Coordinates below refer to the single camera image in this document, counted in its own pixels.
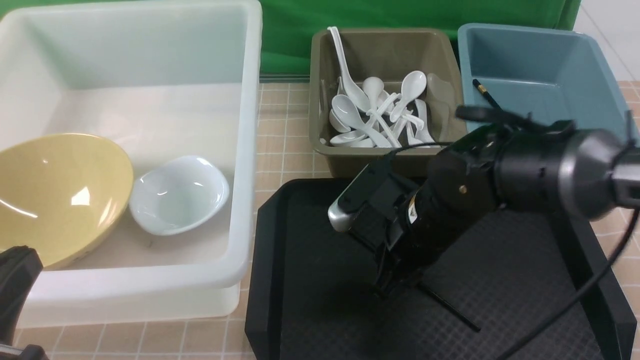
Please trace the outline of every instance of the robotic arm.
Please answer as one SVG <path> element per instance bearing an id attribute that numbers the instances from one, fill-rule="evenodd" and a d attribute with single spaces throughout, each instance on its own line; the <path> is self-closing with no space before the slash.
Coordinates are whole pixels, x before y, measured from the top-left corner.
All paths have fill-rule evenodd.
<path id="1" fill-rule="evenodd" d="M 393 173 L 395 151 L 368 164 L 329 208 L 340 232 L 365 206 L 387 218 L 386 241 L 375 250 L 383 294 L 419 281 L 490 211 L 565 211 L 595 219 L 616 206 L 640 206 L 640 151 L 630 136 L 621 143 L 605 130 L 576 130 L 571 120 L 542 126 L 488 108 L 461 106 L 456 116 L 490 125 L 433 157 L 422 186 Z"/>

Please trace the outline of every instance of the black tray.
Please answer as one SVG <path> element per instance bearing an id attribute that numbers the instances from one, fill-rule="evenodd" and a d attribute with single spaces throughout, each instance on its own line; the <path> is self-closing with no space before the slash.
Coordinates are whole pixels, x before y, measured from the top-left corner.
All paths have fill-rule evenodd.
<path id="1" fill-rule="evenodd" d="M 495 359 L 606 262 L 588 222 L 488 215 L 424 278 L 482 327 L 476 333 L 416 290 L 388 300 L 372 294 L 372 256 L 326 217 L 348 183 L 291 181 L 260 208 L 245 325 L 258 360 Z M 372 213 L 354 225 L 368 236 L 382 227 Z M 512 358 L 630 359 L 635 331 L 609 273 Z"/>

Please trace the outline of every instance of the white bowl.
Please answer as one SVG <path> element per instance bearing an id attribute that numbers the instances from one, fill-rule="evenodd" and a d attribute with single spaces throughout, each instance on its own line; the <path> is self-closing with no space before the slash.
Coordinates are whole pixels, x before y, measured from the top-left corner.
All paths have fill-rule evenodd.
<path id="1" fill-rule="evenodd" d="M 199 156 L 183 156 L 139 178 L 129 209 L 144 230 L 168 236 L 202 225 L 228 198 L 229 183 L 218 168 Z"/>

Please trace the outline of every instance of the yellow bowl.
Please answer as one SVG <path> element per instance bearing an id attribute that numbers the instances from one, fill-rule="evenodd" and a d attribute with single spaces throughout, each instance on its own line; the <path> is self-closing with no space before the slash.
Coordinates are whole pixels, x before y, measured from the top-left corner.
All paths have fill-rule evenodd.
<path id="1" fill-rule="evenodd" d="M 126 152 L 98 136 L 49 135 L 0 152 L 0 252 L 27 245 L 45 268 L 67 266 L 115 228 L 132 187 Z"/>

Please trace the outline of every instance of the tiled floor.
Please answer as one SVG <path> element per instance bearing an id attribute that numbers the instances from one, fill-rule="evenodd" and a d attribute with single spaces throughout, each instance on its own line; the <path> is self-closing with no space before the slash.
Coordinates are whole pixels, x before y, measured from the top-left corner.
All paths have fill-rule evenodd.
<path id="1" fill-rule="evenodd" d="M 640 82 L 620 85 L 630 107 L 639 115 L 636 121 L 640 127 Z M 261 87 L 255 209 L 291 179 L 330 177 L 324 158 L 312 152 L 307 140 L 308 85 Z M 606 253 L 620 238 L 628 215 L 628 211 L 615 210 L 593 223 Z M 614 271 L 634 313 L 640 315 L 638 240 L 640 237 L 634 238 Z M 255 359 L 244 336 L 249 274 L 242 281 L 240 305 L 227 318 L 24 329 L 18 331 L 16 345 L 38 344 L 54 360 Z M 640 341 L 636 344 L 634 359 L 640 360 Z"/>

